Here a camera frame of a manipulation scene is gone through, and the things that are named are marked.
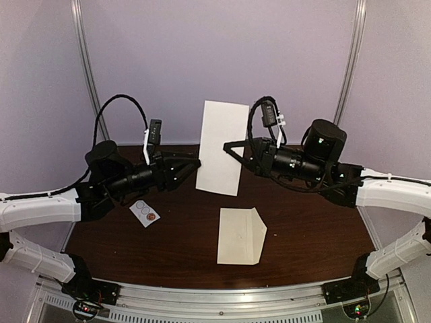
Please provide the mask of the white letter paper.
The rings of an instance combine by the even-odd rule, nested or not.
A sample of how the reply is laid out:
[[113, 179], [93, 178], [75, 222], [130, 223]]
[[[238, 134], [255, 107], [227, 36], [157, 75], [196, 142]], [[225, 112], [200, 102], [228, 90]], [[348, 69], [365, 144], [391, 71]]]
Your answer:
[[224, 144], [244, 141], [249, 106], [206, 100], [203, 107], [195, 188], [236, 196], [242, 165], [224, 151]]

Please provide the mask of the cream paper envelope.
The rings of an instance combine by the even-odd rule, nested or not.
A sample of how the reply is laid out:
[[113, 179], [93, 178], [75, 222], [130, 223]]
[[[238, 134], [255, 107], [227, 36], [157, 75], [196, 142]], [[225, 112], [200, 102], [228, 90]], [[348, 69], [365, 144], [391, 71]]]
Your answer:
[[220, 209], [218, 264], [256, 265], [261, 259], [267, 233], [256, 208]]

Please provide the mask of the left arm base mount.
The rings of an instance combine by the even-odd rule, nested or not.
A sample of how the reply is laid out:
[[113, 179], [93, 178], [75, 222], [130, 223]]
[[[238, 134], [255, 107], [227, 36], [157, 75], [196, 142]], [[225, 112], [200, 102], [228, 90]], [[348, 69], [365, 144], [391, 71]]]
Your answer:
[[120, 285], [88, 277], [74, 277], [68, 283], [57, 281], [64, 294], [72, 297], [72, 314], [79, 322], [94, 319], [105, 305], [114, 306], [120, 292]]

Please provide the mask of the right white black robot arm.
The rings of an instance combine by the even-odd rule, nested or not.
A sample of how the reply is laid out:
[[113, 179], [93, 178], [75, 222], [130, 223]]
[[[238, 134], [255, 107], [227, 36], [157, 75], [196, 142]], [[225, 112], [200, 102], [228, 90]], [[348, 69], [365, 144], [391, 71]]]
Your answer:
[[342, 207], [381, 207], [422, 215], [422, 220], [388, 246], [359, 257], [345, 291], [359, 297], [392, 270], [430, 253], [430, 181], [375, 172], [339, 162], [347, 134], [316, 119], [301, 147], [279, 146], [270, 138], [224, 144], [223, 150], [255, 175], [294, 192], [319, 194]]

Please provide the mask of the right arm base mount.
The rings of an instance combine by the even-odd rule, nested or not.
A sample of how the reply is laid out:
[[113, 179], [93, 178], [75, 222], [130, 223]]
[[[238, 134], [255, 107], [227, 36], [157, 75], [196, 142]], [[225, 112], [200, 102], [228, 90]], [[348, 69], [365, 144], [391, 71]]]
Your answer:
[[342, 303], [349, 319], [361, 320], [371, 313], [370, 294], [379, 292], [380, 285], [365, 269], [354, 269], [350, 278], [324, 283], [322, 289], [327, 305]]

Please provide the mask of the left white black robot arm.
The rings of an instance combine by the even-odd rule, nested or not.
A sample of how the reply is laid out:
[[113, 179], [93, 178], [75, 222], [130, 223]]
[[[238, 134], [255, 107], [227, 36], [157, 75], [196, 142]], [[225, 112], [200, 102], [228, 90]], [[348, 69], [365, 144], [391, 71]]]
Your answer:
[[156, 152], [150, 162], [132, 164], [114, 141], [103, 141], [85, 156], [85, 182], [53, 192], [1, 194], [1, 261], [51, 277], [68, 293], [89, 299], [98, 290], [83, 258], [49, 250], [20, 236], [17, 228], [55, 222], [97, 221], [132, 193], [178, 188], [201, 162], [183, 153]]

